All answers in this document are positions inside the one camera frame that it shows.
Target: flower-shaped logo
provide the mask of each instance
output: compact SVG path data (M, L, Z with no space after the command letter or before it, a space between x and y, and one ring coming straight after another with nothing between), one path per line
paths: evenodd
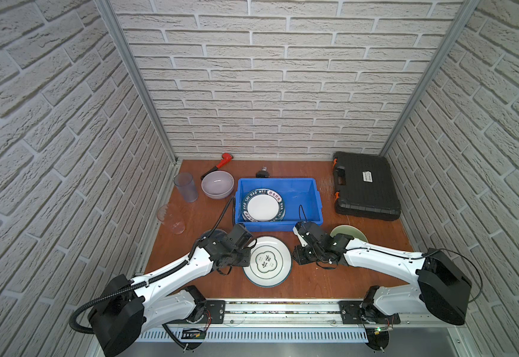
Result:
M269 250L259 253L256 256L256 264L258 266L258 270L262 273L275 270L277 268L276 256Z

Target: red and black tool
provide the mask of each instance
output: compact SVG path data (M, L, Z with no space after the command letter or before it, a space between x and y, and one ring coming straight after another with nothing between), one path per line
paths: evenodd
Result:
M214 171L218 170L219 168L221 168L222 166L226 165L228 162L230 162L232 159L234 158L234 156L232 154L228 154L228 153L223 153L222 154L222 160L218 163L218 165L214 166L213 168L211 168L208 172L206 172L204 175L200 176L200 180L203 180L206 175L210 174L210 173L213 173Z

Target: white plate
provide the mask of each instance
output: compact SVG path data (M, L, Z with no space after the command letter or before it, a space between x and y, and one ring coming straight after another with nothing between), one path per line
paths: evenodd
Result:
M251 250L250 266L243 272L248 279L261 287L274 287L289 276L292 270L292 256L281 240L275 237L259 237Z
M284 200L273 190L255 189L242 201L242 216L249 222L278 221L284 215Z

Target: black tool case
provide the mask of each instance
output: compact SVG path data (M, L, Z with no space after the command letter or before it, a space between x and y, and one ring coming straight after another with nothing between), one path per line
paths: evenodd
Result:
M401 204L386 158L338 151L333 176L337 213L382 220L400 217Z

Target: blue bin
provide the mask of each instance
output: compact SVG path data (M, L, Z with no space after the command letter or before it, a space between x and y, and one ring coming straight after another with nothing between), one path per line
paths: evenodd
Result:
M284 200L285 216L279 222L248 222L242 217L242 200L255 189L271 189ZM323 224L321 195L312 178L241 178L235 193L235 223L243 223L250 232L291 232L299 221L299 205L307 220Z

